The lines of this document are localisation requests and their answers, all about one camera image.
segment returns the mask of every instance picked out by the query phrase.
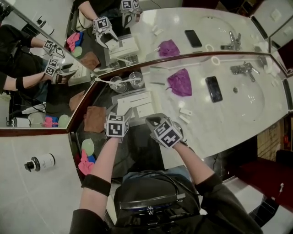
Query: red cabinet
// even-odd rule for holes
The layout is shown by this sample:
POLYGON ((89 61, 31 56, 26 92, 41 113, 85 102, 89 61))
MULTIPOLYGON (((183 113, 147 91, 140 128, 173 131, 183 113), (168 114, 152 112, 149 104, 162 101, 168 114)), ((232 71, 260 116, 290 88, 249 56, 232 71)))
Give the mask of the red cabinet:
POLYGON ((293 169, 258 158, 237 168, 234 174, 276 203, 293 212, 293 169))

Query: black sleeve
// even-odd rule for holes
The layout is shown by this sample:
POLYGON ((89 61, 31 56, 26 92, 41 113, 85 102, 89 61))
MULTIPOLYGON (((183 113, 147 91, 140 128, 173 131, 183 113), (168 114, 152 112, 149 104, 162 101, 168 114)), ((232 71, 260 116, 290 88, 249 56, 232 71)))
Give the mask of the black sleeve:
POLYGON ((7 79, 7 75, 0 72, 0 94, 2 94, 2 92, 3 92, 6 79, 7 79))
POLYGON ((76 7, 79 7, 82 3, 88 2, 89 0, 74 0, 74 4, 76 7))
POLYGON ((20 40, 22 42, 22 46, 27 46, 29 48, 31 47, 33 36, 30 36, 25 32, 19 31, 17 28, 11 25, 3 25, 2 27, 5 27, 5 29, 9 33, 11 33, 16 40, 20 40))
POLYGON ((206 210, 207 217, 211 221, 224 223, 243 233, 263 233, 216 174, 197 185, 196 188, 203 196, 201 208, 206 210))
POLYGON ((69 234, 105 234, 103 220, 93 211, 78 209, 73 212, 69 234))

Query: black wristband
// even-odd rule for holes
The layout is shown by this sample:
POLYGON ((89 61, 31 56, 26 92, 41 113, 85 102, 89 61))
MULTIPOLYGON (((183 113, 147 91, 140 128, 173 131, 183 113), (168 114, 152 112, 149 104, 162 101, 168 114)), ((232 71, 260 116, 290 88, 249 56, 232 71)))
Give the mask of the black wristband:
POLYGON ((16 86, 17 90, 20 92, 25 90, 25 88, 23 86, 23 77, 18 77, 16 79, 15 86, 16 86))
POLYGON ((102 193, 103 195, 109 197, 110 189, 111 189, 111 183, 108 181, 103 180, 100 177, 97 177, 95 175, 87 175, 84 181, 81 185, 82 188, 89 188, 91 190, 94 190, 96 192, 102 193))

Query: smartphone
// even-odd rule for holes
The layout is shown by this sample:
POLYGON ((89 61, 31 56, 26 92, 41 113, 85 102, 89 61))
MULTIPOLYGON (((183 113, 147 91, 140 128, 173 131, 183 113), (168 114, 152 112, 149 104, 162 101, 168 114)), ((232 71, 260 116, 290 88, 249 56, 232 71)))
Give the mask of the smartphone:
POLYGON ((187 39, 189 40, 192 48, 202 47, 202 44, 201 44, 201 42, 200 42, 200 40, 194 30, 185 30, 185 34, 186 34, 187 39))
POLYGON ((221 94, 221 90, 215 76, 206 78, 207 87, 209 88, 212 102, 222 101, 223 97, 221 94))

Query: brown cloth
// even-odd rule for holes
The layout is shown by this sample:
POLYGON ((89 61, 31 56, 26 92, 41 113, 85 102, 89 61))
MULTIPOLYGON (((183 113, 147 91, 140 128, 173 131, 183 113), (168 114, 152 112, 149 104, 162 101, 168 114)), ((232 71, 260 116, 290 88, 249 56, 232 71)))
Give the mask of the brown cloth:
POLYGON ((94 70, 99 64, 100 61, 97 56, 92 52, 87 52, 85 56, 80 60, 81 64, 90 70, 94 70))
POLYGON ((78 107, 78 104, 81 102, 81 100, 83 98, 84 92, 85 91, 82 91, 82 92, 74 95, 72 98, 70 98, 69 107, 72 112, 78 107))
POLYGON ((85 132, 101 133, 104 130, 106 121, 106 108, 89 106, 83 119, 85 132))

